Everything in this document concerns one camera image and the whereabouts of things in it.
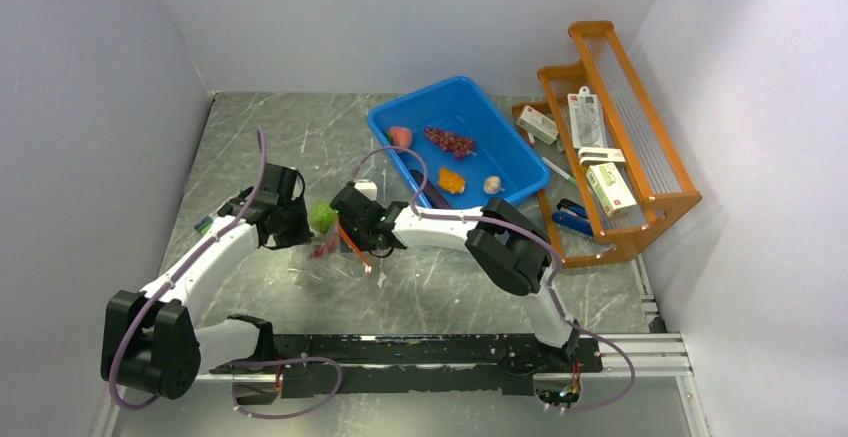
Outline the red fake chili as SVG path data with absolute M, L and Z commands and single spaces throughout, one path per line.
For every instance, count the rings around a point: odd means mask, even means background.
M 309 257 L 312 259 L 326 258 L 337 252 L 340 248 L 341 238 L 335 231 L 329 231 L 312 242 Z

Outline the clear zip bag red seal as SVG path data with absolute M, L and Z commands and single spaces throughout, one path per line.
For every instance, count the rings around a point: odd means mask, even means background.
M 315 233 L 315 241 L 320 236 Z M 382 271 L 377 258 L 360 250 L 341 228 L 339 217 L 330 231 L 341 238 L 340 248 L 329 257 L 312 259 L 309 257 L 312 243 L 302 261 L 297 283 L 303 287 L 332 289 L 341 292 L 351 289 L 383 290 L 387 286 L 387 276 Z

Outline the orange fake carrot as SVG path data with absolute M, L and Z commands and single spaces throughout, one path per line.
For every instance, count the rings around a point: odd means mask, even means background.
M 462 194 L 466 188 L 466 180 L 457 172 L 442 167 L 438 171 L 438 186 L 453 195 Z

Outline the pink fake peach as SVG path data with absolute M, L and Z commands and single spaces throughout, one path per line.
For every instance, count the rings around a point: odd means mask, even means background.
M 413 143 L 413 132 L 403 126 L 392 126 L 386 131 L 389 144 L 394 147 L 409 149 Z

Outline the red fake grapes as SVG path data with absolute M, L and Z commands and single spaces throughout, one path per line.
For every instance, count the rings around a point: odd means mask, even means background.
M 437 127 L 425 127 L 423 131 L 424 136 L 431 143 L 452 155 L 455 160 L 463 160 L 468 156 L 476 155 L 476 143 L 470 137 Z

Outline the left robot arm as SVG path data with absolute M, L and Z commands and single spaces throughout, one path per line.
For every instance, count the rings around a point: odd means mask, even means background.
M 259 186 L 207 216 L 201 240 L 164 274 L 109 300 L 100 373 L 112 392 L 123 386 L 174 400 L 198 375 L 232 361 L 254 373 L 273 366 L 277 345 L 269 321 L 234 314 L 197 329 L 193 317 L 256 250 L 310 242 L 304 188 L 298 170 L 266 164 Z

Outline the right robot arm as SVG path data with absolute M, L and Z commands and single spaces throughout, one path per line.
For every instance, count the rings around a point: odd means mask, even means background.
M 548 369 L 562 371 L 576 360 L 577 322 L 554 286 L 564 259 L 544 232 L 505 200 L 454 210 L 403 202 L 384 207 L 348 183 L 330 207 L 340 229 L 362 251 L 438 247 L 467 252 L 496 287 L 519 298 Z

